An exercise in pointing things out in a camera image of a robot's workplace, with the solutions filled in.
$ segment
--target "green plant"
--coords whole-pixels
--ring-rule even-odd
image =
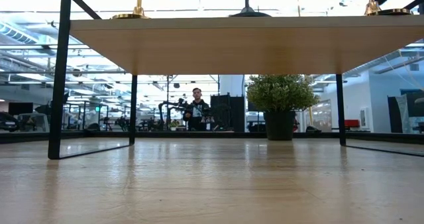
[[[259,75],[247,90],[247,99],[259,111],[304,110],[319,101],[313,94],[312,79],[303,75]]]

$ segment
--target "potted plant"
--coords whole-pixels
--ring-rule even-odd
[[[247,90],[247,99],[264,112],[269,140],[291,140],[295,111],[303,111],[319,101],[312,79],[304,75],[259,75]]]

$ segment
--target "ceiling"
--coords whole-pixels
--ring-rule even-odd
[[[84,1],[103,19],[131,12],[136,4],[136,0]],[[413,0],[388,0],[382,8],[403,7],[411,1]],[[366,2],[367,0],[250,0],[250,6],[273,17],[361,16]],[[244,7],[244,0],[143,0],[142,6],[146,15],[151,18],[228,17]],[[52,74],[46,72],[52,71],[56,63],[55,44],[60,26],[59,10],[60,0],[0,0],[0,72],[1,70],[28,72],[24,75],[2,74],[0,82],[32,82],[33,85],[44,86],[49,82],[52,83]],[[76,5],[73,5],[72,11],[72,19],[90,19]],[[7,29],[16,32],[17,35],[15,37],[11,37],[10,33],[5,35]],[[22,37],[25,37],[26,44],[22,42]],[[70,46],[66,87],[72,90],[72,99],[77,101],[96,95],[103,97],[104,102],[109,105],[129,105],[131,75],[79,41],[72,38],[70,44],[75,45]],[[378,66],[383,62],[380,60],[373,65]],[[41,71],[44,74],[33,74]],[[335,80],[333,75],[314,77],[319,82]],[[176,101],[181,97],[191,99],[194,87],[200,87],[204,98],[208,99],[210,95],[218,93],[217,80],[218,75],[173,76],[169,100]],[[139,76],[138,82],[137,97],[139,103],[145,107],[153,109],[166,100],[166,76]],[[174,84],[179,84],[180,87],[175,88]],[[316,83],[314,89],[319,91],[326,85]]]

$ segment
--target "black metal frame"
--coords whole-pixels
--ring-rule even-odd
[[[81,154],[73,154],[68,156],[60,156],[60,140],[62,138],[62,115],[63,115],[63,104],[64,104],[64,93],[65,93],[65,80],[66,80],[66,64],[68,61],[68,47],[69,37],[71,29],[71,4],[75,2],[81,7],[88,15],[93,19],[101,19],[93,9],[91,9],[82,0],[61,0],[60,2],[60,26],[59,26],[59,37],[58,37],[58,51],[56,55],[56,67],[54,68],[54,87],[53,87],[53,102],[52,102],[52,118],[50,121],[50,134],[48,137],[48,158],[52,160],[59,160],[63,158],[70,158],[75,156],[81,156],[84,154],[93,154],[95,152],[102,152],[106,150],[112,150],[116,148],[124,148],[134,144],[134,133],[135,133],[135,103],[136,103],[136,76],[132,78],[132,90],[135,93],[131,93],[131,121],[130,130],[132,136],[130,136],[129,145],[117,146],[114,148],[107,148],[104,150],[96,150],[92,152],[85,152]]]

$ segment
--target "desk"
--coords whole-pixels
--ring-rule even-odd
[[[72,1],[95,20],[71,21]],[[62,0],[49,140],[53,159],[60,158],[70,34],[132,74],[130,145],[140,74],[336,74],[345,145],[341,74],[423,38],[424,16],[102,20],[82,0]]]

